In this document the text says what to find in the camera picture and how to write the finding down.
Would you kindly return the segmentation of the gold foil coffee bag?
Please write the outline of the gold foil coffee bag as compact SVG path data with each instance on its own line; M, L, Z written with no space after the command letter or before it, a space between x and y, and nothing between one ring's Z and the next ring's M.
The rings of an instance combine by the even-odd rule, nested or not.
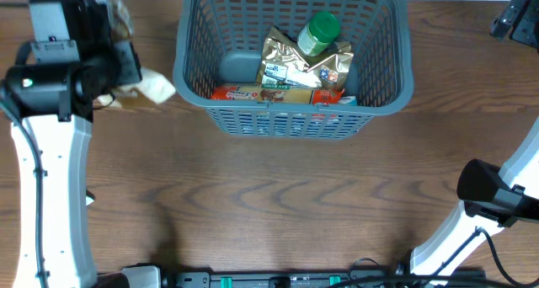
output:
M348 41L334 42L321 54L306 56L295 42L272 27L264 40L256 83L340 91L353 57Z

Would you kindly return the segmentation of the spaghetti pasta packet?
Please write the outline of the spaghetti pasta packet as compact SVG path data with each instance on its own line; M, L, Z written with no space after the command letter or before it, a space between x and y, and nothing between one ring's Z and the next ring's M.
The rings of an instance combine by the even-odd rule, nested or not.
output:
M214 90L214 100L255 100L289 104L337 104L344 90L298 88L290 85L223 84Z

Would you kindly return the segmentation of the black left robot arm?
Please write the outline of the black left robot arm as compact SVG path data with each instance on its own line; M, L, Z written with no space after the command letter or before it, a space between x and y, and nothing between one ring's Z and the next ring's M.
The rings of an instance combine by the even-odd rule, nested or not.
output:
M86 162L94 100L141 81L133 45L115 38L108 0L29 0L34 38L1 82L20 175L17 287L171 287L156 264L99 273L88 236Z

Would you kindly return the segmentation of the green lid glass jar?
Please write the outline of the green lid glass jar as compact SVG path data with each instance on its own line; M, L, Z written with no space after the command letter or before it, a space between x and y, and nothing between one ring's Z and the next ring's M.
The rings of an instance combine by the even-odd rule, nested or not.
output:
M330 12L314 14L300 34L297 46L306 56L321 54L340 34L340 22Z

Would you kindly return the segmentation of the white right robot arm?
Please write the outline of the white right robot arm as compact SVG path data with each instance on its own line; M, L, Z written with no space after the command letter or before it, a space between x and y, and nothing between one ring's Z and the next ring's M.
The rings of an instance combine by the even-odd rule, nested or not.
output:
M435 233L414 248L403 266L420 285L447 285L482 243L518 221L538 221L538 126L500 167L473 159L457 183L456 207Z

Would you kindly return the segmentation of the brown white snack bag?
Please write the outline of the brown white snack bag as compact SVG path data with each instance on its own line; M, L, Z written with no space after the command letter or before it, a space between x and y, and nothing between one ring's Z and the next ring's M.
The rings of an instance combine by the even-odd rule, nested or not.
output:
M100 1L107 5L113 41L131 40L135 28L127 6L122 0ZM173 84L164 75L143 67L139 83L113 88L111 94L101 95L94 102L98 107L132 109L162 104L175 93Z

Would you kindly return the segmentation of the white packet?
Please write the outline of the white packet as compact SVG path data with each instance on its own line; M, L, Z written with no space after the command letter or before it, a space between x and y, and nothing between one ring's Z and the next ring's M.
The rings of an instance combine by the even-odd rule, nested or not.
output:
M86 190L86 205L91 205L95 201L95 195Z

